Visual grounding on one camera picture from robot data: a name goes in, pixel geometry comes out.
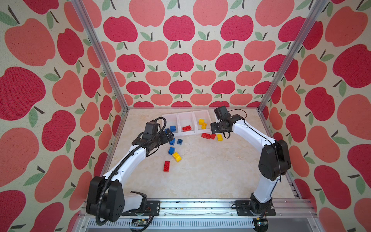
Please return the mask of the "yellow six-stud lego brick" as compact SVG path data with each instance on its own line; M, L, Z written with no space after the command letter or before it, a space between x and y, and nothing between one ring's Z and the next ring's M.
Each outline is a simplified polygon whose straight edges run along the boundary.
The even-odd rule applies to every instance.
M218 142L223 141L223 135L222 134L217 134L216 136L217 136Z

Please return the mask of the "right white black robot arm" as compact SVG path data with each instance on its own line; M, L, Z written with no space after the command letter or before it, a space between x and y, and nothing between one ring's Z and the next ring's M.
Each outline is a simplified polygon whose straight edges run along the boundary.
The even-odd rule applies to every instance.
M248 124L244 117L231 115L226 107L214 110L218 122L211 123L212 134L235 133L250 143L260 153L258 164L261 177L256 190L250 197L250 211L261 215L270 207L272 193L291 168L288 144L275 140Z

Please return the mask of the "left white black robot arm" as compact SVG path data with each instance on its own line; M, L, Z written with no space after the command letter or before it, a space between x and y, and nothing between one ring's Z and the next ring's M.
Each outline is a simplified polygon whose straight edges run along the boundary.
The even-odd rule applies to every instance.
M155 134L141 133L132 142L128 153L102 177L94 177L88 190L86 212L95 216L96 223L101 226L106 222L115 222L129 211L146 211L147 196L144 193L132 191L125 196L123 186L136 167L151 151L167 144L174 139L174 134L165 129Z

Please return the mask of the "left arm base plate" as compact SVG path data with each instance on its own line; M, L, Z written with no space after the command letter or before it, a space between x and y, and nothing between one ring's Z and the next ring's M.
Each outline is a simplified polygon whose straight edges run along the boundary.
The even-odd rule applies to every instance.
M139 209L128 211L130 215L145 215L153 213L154 216L159 216L161 201L147 200L146 206L141 206Z

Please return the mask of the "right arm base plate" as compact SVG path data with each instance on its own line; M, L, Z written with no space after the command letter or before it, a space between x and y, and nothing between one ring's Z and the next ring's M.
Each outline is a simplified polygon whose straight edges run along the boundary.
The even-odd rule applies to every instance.
M238 216L276 216L272 200L262 204L259 201L235 201L231 208L236 210Z

